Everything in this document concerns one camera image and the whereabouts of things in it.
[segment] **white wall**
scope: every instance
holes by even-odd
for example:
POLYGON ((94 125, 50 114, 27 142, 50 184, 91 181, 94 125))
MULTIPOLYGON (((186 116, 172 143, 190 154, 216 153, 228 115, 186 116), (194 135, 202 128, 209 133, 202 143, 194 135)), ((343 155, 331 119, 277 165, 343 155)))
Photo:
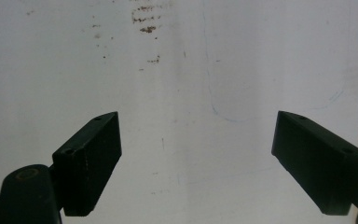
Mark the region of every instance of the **white wall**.
POLYGON ((0 185, 119 113, 123 156, 64 223, 352 223, 271 156, 278 110, 357 144, 358 0, 0 0, 0 185))

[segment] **white surface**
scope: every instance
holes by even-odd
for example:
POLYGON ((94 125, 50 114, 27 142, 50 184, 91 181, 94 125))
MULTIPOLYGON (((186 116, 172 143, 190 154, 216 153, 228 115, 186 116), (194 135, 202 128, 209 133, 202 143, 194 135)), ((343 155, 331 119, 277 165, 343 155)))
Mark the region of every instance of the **white surface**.
POLYGON ((0 0, 0 185, 119 112, 123 156, 64 223, 352 223, 270 155, 278 110, 357 144, 358 0, 0 0))

